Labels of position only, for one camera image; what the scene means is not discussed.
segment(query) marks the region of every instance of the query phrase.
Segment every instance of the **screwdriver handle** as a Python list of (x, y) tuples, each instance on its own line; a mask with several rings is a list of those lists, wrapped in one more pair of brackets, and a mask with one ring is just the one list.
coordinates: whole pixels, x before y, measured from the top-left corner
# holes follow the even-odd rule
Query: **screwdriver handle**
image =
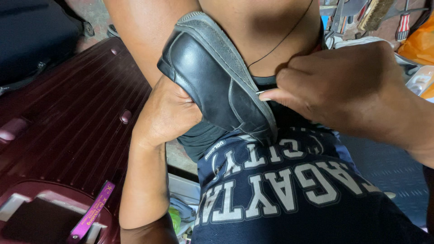
[(398, 29), (396, 30), (396, 40), (398, 42), (407, 39), (408, 33), (410, 32), (410, 26), (408, 24), (409, 22), (410, 22), (410, 14), (409, 13), (402, 14), (401, 19), (399, 20)]

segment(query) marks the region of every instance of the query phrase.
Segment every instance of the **black thread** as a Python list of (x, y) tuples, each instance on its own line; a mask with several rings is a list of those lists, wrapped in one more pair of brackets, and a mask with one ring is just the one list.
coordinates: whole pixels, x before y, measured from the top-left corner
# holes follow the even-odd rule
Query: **black thread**
[(310, 6), (312, 5), (313, 0), (310, 0), (309, 3), (309, 7), (307, 7), (306, 12), (304, 12), (304, 14), (301, 16), (301, 18), (297, 21), (297, 23), (294, 25), (294, 27), (289, 31), (289, 33), (279, 42), (279, 44), (277, 44), (277, 46), (275, 46), (273, 48), (273, 50), (271, 50), (269, 53), (267, 53), (264, 57), (256, 60), (255, 62), (251, 63), (249, 66), (247, 66), (247, 68), (250, 68), (250, 66), (252, 66), (252, 64), (257, 63), (259, 61), (261, 61), (263, 58), (267, 57), (270, 53), (272, 53), (288, 36), (289, 34), (291, 34), (291, 32), (297, 27), (297, 25), (300, 23), (300, 21), (304, 18), (304, 16), (306, 16), (307, 11), (310, 9)]

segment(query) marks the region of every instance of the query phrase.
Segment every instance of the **wooden brush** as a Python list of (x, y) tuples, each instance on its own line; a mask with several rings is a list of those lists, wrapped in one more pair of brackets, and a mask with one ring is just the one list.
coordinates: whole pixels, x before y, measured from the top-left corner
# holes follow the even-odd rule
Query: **wooden brush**
[(395, 0), (372, 0), (366, 14), (358, 24), (359, 30), (377, 30)]

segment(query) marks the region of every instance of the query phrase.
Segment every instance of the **maroon suitcase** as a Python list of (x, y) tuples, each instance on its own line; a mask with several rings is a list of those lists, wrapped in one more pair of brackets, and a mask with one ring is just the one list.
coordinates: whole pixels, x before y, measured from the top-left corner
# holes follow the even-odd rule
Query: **maroon suitcase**
[(106, 180), (95, 243), (120, 243), (128, 145), (150, 92), (110, 38), (0, 97), (0, 243), (61, 242)]

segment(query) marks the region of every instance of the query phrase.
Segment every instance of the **black leather shoe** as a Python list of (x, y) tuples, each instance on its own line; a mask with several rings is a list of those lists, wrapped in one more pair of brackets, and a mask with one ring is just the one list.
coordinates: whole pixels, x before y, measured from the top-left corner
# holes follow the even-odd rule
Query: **black leather shoe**
[(205, 13), (181, 17), (166, 42), (158, 68), (199, 106), (203, 121), (227, 131), (241, 130), (273, 145), (277, 127), (243, 59)]

